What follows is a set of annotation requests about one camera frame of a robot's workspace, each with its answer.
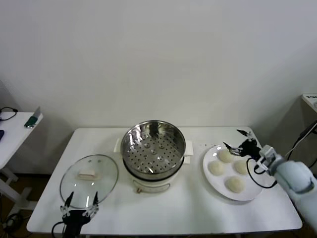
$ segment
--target white table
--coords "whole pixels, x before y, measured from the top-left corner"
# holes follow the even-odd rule
[[[12,112],[4,112],[1,113],[0,116],[5,119],[9,118],[13,114],[14,113]],[[17,113],[16,116],[10,120],[0,121],[0,130],[4,130],[4,136],[0,140],[0,169],[1,172],[8,177],[6,182],[0,179],[0,192],[15,203],[9,215],[18,212],[20,209],[33,210],[36,205],[36,202],[30,202],[26,199],[31,192],[30,187],[24,188],[23,192],[19,194],[9,186],[10,182],[17,181],[18,177],[8,168],[4,168],[14,153],[36,127],[24,127],[24,124],[32,115],[33,113]],[[36,122],[36,125],[42,120],[42,118],[43,115],[41,114]]]
[[[217,193],[202,172],[202,157],[213,144],[239,145],[245,137],[236,127],[180,128],[193,142],[194,156],[183,165],[175,183],[163,193],[135,192],[120,154],[113,153],[124,128],[81,128],[74,132],[28,224],[34,233],[49,233],[61,221],[63,201],[59,183],[67,168],[80,158],[106,154],[115,159],[119,179],[110,196],[100,203],[93,220],[83,226],[86,235],[184,235],[248,233],[299,229],[302,221],[280,186],[264,190],[250,202],[226,199]],[[62,226],[55,231],[61,233]]]

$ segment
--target floor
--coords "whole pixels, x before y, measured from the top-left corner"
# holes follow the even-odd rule
[[[17,182],[12,182],[11,187],[15,189],[17,192],[22,192],[25,187],[32,187],[32,192],[29,195],[29,200],[38,201],[47,182],[49,181],[48,176],[19,176],[19,180]],[[2,218],[5,219],[11,210],[13,203],[7,199],[5,196],[2,196]],[[19,230],[12,233],[16,238],[23,238],[29,234],[26,230],[26,224],[28,222],[28,217],[32,214],[31,211],[21,211],[21,215],[25,218],[23,220],[22,226]],[[30,238],[50,238],[51,235],[44,234],[31,234]],[[235,235],[223,235],[223,236],[190,236],[190,238],[235,238]],[[6,238],[6,234],[3,233],[2,226],[0,226],[0,238]],[[314,234],[314,231],[304,223],[303,227],[297,231],[289,231],[289,232],[275,232],[269,234],[243,234],[241,238],[317,238]]]

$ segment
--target green object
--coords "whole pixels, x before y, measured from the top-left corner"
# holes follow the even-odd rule
[[[33,128],[35,123],[38,121],[38,118],[31,116],[28,121],[24,124],[26,128]]]
[[[24,124],[25,128],[33,128],[35,123],[38,121],[39,116],[41,115],[41,108],[38,107],[33,115],[28,119],[28,121]]]

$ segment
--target stainless steel pot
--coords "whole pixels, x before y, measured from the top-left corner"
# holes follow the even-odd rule
[[[180,169],[185,147],[185,138],[177,127],[149,120],[132,127],[124,135],[121,155],[131,175],[145,181],[160,181]]]

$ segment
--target white plate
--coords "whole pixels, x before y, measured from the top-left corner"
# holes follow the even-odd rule
[[[204,169],[204,173],[205,176],[208,180],[208,182],[218,191],[220,192],[222,195],[233,199],[233,200],[237,200],[237,201],[250,201],[253,200],[256,196],[258,196],[261,191],[262,188],[260,186],[257,186],[252,179],[250,178],[249,175],[241,175],[238,172],[235,171],[233,165],[234,162],[241,160],[241,159],[246,159],[245,157],[238,157],[235,156],[235,159],[232,163],[223,163],[225,166],[225,172],[223,175],[220,176],[215,176],[213,175],[209,168],[208,168],[208,164],[211,161],[214,160],[219,160],[218,158],[218,153],[220,151],[220,149],[224,149],[225,146],[221,146],[221,145],[217,145],[213,148],[211,148],[204,156],[203,159],[203,169]],[[252,177],[259,183],[259,184],[264,184],[264,177],[263,176],[259,176],[257,174],[255,174],[253,172],[253,167],[256,164],[256,162],[254,160],[251,160],[249,162],[249,169],[250,169],[250,173],[252,175]],[[240,178],[242,178],[246,184],[246,189],[244,191],[242,191],[241,193],[234,193],[232,191],[230,191],[225,185],[225,181],[227,179],[229,179],[231,176],[239,176]]]

